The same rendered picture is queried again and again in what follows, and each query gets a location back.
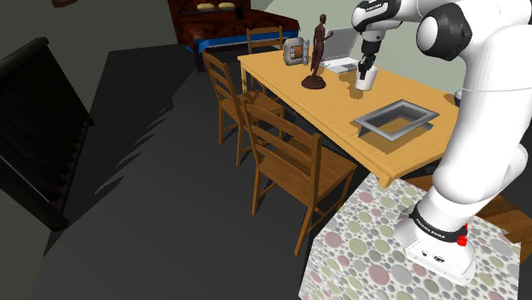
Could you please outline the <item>silver square appliance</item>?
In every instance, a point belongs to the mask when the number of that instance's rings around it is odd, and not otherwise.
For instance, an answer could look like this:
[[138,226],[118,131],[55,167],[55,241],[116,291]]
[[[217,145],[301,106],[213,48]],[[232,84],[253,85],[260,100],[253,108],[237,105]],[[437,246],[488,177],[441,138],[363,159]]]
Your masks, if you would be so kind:
[[283,59],[287,66],[309,64],[309,40],[302,37],[288,38],[283,43]]

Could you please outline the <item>light wooden table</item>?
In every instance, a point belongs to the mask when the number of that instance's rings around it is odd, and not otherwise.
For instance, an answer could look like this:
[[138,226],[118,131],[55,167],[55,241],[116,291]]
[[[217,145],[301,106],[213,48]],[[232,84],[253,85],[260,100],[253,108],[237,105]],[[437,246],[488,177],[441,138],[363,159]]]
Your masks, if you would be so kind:
[[[354,72],[323,70],[324,89],[305,89],[304,65],[287,66],[282,51],[241,55],[241,74],[251,75],[278,95],[321,133],[370,170],[386,188],[395,179],[440,159],[458,116],[452,95],[393,72],[378,72],[369,91],[354,88]],[[418,128],[387,141],[374,133],[359,134],[355,119],[398,100],[406,100],[438,115],[432,128]]]

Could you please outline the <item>grey rectangular tray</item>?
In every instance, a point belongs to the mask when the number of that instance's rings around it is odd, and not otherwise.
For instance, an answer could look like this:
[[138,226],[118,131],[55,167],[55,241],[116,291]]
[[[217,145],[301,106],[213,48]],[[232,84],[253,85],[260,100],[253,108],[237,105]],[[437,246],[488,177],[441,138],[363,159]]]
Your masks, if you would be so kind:
[[[361,126],[358,134],[359,137],[364,136],[366,133],[374,132],[388,141],[395,141],[419,127],[430,130],[433,127],[430,121],[438,116],[438,112],[433,112],[432,110],[401,99],[360,116],[354,119],[353,122]],[[389,124],[398,118],[402,118],[408,123],[391,133],[381,129],[381,126]]]

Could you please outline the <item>dark red bed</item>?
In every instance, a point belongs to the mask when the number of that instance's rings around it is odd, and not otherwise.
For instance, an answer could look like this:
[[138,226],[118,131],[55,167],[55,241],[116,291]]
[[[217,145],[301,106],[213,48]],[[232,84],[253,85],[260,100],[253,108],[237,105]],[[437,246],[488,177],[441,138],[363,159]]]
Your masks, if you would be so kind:
[[205,70],[202,51],[247,41],[248,29],[276,27],[284,38],[298,35],[298,21],[252,8],[252,0],[167,0],[176,38],[194,54],[198,72]]

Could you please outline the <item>dotted patterned robot stand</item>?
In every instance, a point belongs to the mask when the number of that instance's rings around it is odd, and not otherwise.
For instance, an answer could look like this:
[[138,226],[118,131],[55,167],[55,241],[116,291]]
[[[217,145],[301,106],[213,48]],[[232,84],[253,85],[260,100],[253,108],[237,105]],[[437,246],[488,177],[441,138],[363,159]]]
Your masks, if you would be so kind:
[[381,187],[370,174],[315,237],[302,300],[519,300],[521,247],[474,216],[467,235],[477,271],[459,286],[408,260],[394,238],[400,212],[425,190],[401,179]]

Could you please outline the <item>white cup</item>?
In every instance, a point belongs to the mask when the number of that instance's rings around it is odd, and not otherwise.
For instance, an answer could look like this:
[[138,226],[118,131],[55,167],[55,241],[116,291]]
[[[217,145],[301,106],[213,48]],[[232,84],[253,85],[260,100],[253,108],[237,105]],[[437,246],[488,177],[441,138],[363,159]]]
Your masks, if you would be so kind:
[[362,91],[370,90],[373,87],[378,70],[377,66],[371,66],[364,72],[357,70],[355,88]]

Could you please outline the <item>black staircase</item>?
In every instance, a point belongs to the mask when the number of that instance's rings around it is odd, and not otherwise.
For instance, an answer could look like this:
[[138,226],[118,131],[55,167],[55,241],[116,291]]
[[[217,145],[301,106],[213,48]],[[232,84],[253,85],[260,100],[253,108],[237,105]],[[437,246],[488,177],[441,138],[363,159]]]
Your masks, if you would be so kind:
[[47,38],[0,60],[0,189],[52,231],[93,124]]

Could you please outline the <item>brown human figure statue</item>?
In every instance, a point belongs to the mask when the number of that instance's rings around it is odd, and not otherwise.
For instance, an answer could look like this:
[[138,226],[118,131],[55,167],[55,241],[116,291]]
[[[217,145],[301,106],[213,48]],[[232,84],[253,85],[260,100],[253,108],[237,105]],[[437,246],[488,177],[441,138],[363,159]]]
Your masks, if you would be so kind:
[[317,72],[324,53],[325,42],[333,36],[333,31],[326,33],[324,25],[327,22],[327,16],[325,14],[321,14],[319,20],[320,23],[315,28],[313,37],[313,51],[310,62],[312,73],[302,81],[302,86],[306,89],[323,89],[326,87],[324,79],[318,76]]

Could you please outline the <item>white open laptop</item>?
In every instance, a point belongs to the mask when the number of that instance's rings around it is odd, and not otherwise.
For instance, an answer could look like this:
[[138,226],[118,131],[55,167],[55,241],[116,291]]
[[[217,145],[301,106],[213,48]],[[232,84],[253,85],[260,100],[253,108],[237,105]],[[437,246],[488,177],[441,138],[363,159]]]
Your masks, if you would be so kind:
[[332,32],[333,35],[325,42],[320,66],[335,73],[354,71],[358,61],[350,57],[350,52],[358,32],[352,27],[334,29]]

